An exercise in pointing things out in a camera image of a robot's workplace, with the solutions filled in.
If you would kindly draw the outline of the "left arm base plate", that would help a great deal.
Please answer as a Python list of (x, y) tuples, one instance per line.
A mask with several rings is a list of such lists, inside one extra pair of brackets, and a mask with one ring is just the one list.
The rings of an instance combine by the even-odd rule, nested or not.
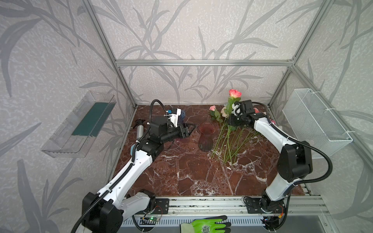
[(170, 199), (167, 198), (151, 198), (147, 208), (144, 210), (146, 214), (167, 214), (169, 212)]

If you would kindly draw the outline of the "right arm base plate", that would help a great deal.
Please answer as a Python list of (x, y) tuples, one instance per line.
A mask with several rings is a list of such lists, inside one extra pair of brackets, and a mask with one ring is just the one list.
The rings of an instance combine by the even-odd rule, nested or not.
[(271, 201), (268, 197), (261, 198), (244, 197), (243, 202), (249, 214), (274, 214), (282, 213), (284, 200)]

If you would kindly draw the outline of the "red glass vase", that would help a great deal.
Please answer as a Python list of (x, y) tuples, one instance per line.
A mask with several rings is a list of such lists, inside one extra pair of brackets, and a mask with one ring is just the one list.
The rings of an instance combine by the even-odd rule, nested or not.
[(216, 132), (216, 127), (211, 122), (204, 122), (198, 127), (200, 133), (200, 138), (198, 141), (198, 147), (203, 152), (208, 152), (212, 150), (214, 146), (214, 134)]

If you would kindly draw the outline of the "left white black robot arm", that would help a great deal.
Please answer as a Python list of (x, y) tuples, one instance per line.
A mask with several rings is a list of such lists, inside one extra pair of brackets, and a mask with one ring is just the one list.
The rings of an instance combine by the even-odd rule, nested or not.
[(131, 159), (118, 174), (96, 194), (89, 192), (82, 201), (82, 215), (71, 232), (79, 226), (93, 233), (116, 233), (124, 220), (134, 214), (153, 210), (155, 197), (149, 191), (141, 191), (125, 198), (140, 175), (164, 150), (165, 143), (178, 138), (188, 138), (197, 128), (193, 123), (179, 123), (181, 109), (164, 110), (164, 114), (149, 117), (148, 128), (139, 134), (131, 150)]

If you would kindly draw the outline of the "pink red rose stem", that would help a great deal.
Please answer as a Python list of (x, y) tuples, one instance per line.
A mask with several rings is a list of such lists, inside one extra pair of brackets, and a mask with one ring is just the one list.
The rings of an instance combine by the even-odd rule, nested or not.
[(232, 104), (234, 104), (235, 102), (239, 102), (241, 100), (241, 96), (242, 96), (241, 92), (235, 89), (229, 90), (228, 103), (225, 109), (222, 111), (222, 115), (227, 119), (227, 122), (228, 122), (229, 116), (232, 114)]

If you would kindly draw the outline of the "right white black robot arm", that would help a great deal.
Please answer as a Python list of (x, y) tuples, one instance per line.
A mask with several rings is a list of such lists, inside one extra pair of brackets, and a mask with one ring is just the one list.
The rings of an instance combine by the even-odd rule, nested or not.
[[(228, 124), (235, 127), (251, 126), (270, 141), (279, 151), (277, 175), (264, 190), (261, 198), (248, 198), (247, 205), (264, 213), (274, 212), (289, 197), (292, 190), (299, 184), (316, 183), (328, 178), (333, 171), (331, 159), (320, 149), (311, 146), (306, 141), (299, 141), (277, 127), (269, 115), (256, 112), (255, 102), (234, 101), (228, 108)], [(313, 172), (312, 152), (321, 155), (328, 168), (319, 178), (306, 179)]]

